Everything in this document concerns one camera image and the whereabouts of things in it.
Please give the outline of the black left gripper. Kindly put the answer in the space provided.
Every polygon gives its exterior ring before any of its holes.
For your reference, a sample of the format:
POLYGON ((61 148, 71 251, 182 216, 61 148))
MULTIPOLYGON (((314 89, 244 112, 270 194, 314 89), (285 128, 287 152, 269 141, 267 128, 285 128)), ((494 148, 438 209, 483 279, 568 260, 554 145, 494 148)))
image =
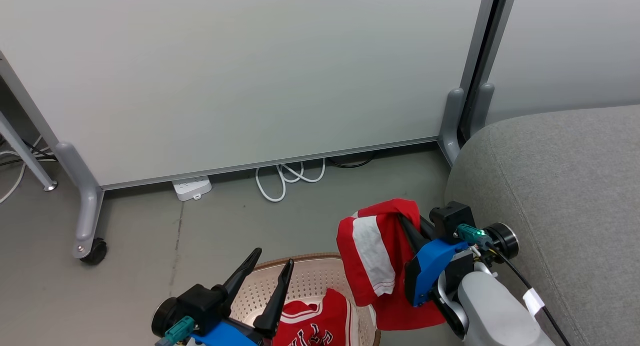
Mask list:
MULTIPOLYGON (((203 285, 195 285, 177 298, 167 298, 160 303, 153 314, 151 332, 158 337, 169 335, 174 339, 208 334, 223 319, 230 316, 229 302, 234 301, 246 277, 253 272, 261 254, 262 248, 254 248, 223 286, 216 285, 208 289, 203 285)), ((292 258, 285 263, 265 310, 253 322, 254 331, 264 339, 273 339, 277 333, 294 264, 292 258)))

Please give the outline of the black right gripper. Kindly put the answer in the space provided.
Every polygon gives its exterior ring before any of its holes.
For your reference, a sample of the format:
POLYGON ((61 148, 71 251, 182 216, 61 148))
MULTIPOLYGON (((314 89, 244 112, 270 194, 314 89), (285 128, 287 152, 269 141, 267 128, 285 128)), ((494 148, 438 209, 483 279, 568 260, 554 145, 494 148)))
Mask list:
POLYGON ((414 257, 430 241, 466 243, 477 251, 477 260, 511 260, 520 253, 518 238, 509 226, 493 223, 480 229, 471 208, 457 201, 432 209, 429 221, 420 216, 418 229, 405 215, 399 214, 398 220, 414 257))

